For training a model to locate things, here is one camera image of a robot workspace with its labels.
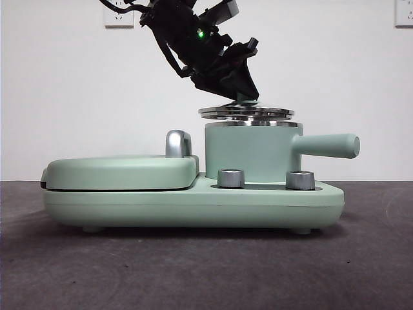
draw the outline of stainless steel lid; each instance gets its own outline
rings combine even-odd
[[[202,108],[198,112],[202,118],[229,121],[285,121],[294,115],[292,110],[262,107],[256,101],[233,102],[222,107]]]

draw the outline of wall outlet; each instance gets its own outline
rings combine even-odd
[[[122,0],[109,0],[109,2],[119,8],[128,7]],[[135,15],[133,11],[126,14],[119,14],[103,6],[103,20],[107,28],[133,28],[135,26]]]
[[[413,0],[396,0],[396,27],[413,27]]]

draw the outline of black cable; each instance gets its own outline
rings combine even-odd
[[[150,8],[145,5],[131,5],[131,6],[128,6],[127,8],[118,8],[116,5],[113,5],[108,0],[99,0],[99,1],[102,2],[103,5],[105,5],[107,8],[119,14],[125,14],[130,11],[139,11],[141,13],[146,13],[146,12],[149,12],[150,10]]]

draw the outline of chrome handle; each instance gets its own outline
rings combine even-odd
[[[166,135],[166,158],[184,158],[192,155],[191,136],[182,130],[171,130]]]

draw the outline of pot handle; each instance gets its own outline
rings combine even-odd
[[[355,134],[296,136],[292,149],[302,155],[355,158],[360,152],[360,139]]]

